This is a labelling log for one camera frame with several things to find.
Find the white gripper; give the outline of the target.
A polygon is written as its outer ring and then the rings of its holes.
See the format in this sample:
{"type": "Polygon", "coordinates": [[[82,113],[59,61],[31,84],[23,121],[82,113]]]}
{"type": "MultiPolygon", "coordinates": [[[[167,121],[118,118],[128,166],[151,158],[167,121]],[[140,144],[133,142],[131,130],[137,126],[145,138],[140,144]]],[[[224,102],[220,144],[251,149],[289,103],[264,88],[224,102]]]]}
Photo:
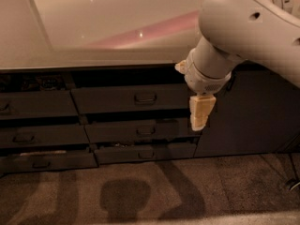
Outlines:
{"type": "Polygon", "coordinates": [[[232,64],[216,50],[192,49],[186,60],[174,66],[176,71],[183,73],[187,86],[198,95],[189,100],[190,123],[194,131],[204,129],[217,101],[213,94],[231,78],[232,64]]]}

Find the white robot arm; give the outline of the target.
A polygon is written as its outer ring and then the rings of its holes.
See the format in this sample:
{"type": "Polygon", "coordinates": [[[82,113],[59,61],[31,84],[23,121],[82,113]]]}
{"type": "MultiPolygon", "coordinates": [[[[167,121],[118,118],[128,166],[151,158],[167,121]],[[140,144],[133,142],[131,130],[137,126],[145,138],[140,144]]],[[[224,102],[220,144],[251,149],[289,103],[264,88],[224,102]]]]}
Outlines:
{"type": "Polygon", "coordinates": [[[204,0],[199,16],[202,37],[175,65],[195,93],[190,122],[203,129],[217,93],[245,62],[258,63],[300,87],[300,21],[293,0],[204,0]]]}

